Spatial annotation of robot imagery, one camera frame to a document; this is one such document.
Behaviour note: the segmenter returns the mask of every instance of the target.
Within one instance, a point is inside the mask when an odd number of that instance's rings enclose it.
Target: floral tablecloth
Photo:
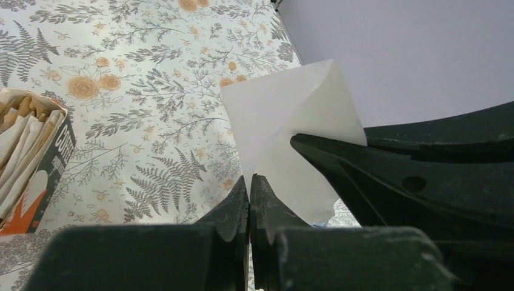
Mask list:
[[[78,140],[37,233],[0,237],[0,290],[21,289],[71,225],[207,213],[241,174],[220,88],[299,66],[269,0],[0,0],[0,12],[2,86],[58,100]]]

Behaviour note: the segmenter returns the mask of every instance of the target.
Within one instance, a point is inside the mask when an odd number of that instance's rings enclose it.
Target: round hole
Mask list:
[[[409,193],[418,193],[425,189],[426,186],[427,180],[423,179],[422,177],[411,176],[406,177],[402,181],[403,189]]]

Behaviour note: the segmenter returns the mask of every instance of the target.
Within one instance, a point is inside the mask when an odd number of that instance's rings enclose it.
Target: gray wall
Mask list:
[[[336,59],[365,127],[514,101],[512,0],[284,0],[305,64]]]

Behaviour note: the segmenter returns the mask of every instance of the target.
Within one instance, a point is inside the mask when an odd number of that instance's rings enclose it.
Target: open box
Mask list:
[[[33,92],[20,89],[2,89],[0,101],[8,104],[18,97],[30,95],[50,110],[62,110],[64,119],[60,119],[50,136],[50,143],[45,143],[44,154],[21,195],[9,207],[8,214],[0,222],[0,235],[33,233],[50,202],[62,173],[75,148],[76,139],[68,111],[57,101],[39,96]]]

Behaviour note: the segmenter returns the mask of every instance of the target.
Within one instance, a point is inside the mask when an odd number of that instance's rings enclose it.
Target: cardboard box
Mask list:
[[[0,222],[0,235],[33,233],[37,229],[76,144],[69,113],[57,101],[19,89],[2,89],[0,101],[8,102],[27,95],[42,102],[49,109],[63,110],[65,118],[60,124],[56,124],[57,134],[53,137],[10,214]]]

